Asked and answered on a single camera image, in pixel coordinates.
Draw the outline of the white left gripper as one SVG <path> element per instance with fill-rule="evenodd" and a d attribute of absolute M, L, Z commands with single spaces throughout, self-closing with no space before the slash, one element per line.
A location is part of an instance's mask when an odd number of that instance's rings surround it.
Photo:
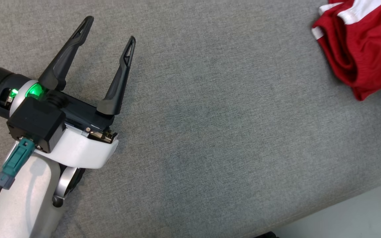
<path fill-rule="evenodd" d="M 78 48 L 86 41 L 93 21 L 93 16 L 87 16 L 81 22 L 40 75 L 38 82 L 0 68 L 0 117 L 8 119 L 27 97 L 45 99 L 47 89 L 65 89 L 65 78 Z M 70 167 L 99 169 L 104 166 L 115 152 L 118 139 L 116 133 L 103 136 L 103 132 L 109 132 L 114 121 L 114 116 L 109 115 L 119 115 L 121 112 L 135 46 L 136 38 L 131 36 L 120 56 L 118 70 L 107 94 L 97 107 L 63 93 L 68 101 L 62 109 L 66 115 L 66 129 L 50 150 L 35 143 L 36 153 Z"/>

